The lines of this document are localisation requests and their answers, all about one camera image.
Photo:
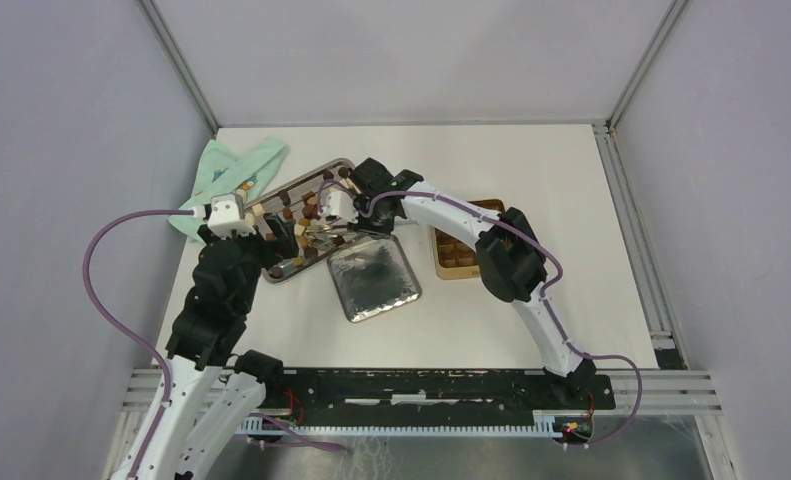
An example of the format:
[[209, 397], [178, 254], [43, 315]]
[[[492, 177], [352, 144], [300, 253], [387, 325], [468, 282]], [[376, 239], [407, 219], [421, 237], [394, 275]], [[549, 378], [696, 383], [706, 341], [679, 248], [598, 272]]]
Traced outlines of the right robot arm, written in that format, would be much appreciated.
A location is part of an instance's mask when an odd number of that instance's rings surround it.
[[551, 306], [553, 285], [547, 263], [556, 259], [537, 240], [525, 214], [477, 207], [450, 196], [421, 175], [392, 174], [368, 158], [349, 171], [356, 195], [354, 220], [360, 230], [389, 234], [396, 218], [430, 226], [467, 245], [476, 255], [484, 287], [517, 312], [534, 342], [550, 378], [551, 400], [573, 408], [589, 393], [597, 369], [575, 350], [571, 337]]

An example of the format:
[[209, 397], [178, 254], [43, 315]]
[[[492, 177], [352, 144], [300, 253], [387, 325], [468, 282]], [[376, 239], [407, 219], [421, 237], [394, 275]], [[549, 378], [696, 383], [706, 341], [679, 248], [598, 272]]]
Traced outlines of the metal serving tongs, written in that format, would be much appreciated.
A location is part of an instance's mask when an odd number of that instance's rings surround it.
[[296, 240], [302, 249], [315, 248], [326, 252], [348, 244], [356, 232], [347, 225], [314, 224], [304, 226]]

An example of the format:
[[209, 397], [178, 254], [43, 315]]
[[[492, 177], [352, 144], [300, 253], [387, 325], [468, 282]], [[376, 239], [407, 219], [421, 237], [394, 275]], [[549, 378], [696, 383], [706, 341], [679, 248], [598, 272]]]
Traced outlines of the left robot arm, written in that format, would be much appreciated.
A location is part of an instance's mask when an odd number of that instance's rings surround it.
[[220, 236], [200, 227], [206, 245], [172, 324], [167, 370], [113, 478], [201, 479], [250, 413], [283, 399], [282, 361], [249, 350], [236, 359], [219, 399], [202, 407], [246, 329], [262, 272], [299, 253], [289, 225], [275, 214], [265, 219], [267, 235], [233, 228]]

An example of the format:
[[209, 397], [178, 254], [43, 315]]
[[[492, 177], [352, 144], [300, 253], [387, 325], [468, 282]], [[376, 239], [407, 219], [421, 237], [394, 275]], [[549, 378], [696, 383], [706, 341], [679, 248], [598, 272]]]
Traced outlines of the steel tray with rack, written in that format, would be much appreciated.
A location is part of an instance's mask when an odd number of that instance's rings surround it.
[[[347, 225], [344, 221], [330, 220], [319, 215], [317, 194], [328, 187], [343, 186], [353, 195], [358, 189], [350, 181], [349, 175], [354, 168], [353, 162], [346, 158], [337, 158], [320, 167], [291, 180], [272, 191], [265, 193], [245, 205], [245, 211], [255, 218], [255, 227], [263, 233], [269, 231], [263, 215], [265, 213], [278, 214], [293, 230], [295, 239], [304, 226], [314, 224]], [[382, 237], [364, 232], [356, 232], [355, 238], [348, 244], [356, 241], [361, 236]], [[315, 248], [302, 249], [299, 256], [292, 260], [284, 260], [262, 271], [262, 277], [271, 284], [285, 283], [313, 266], [325, 261], [339, 249], [331, 251], [318, 251]]]

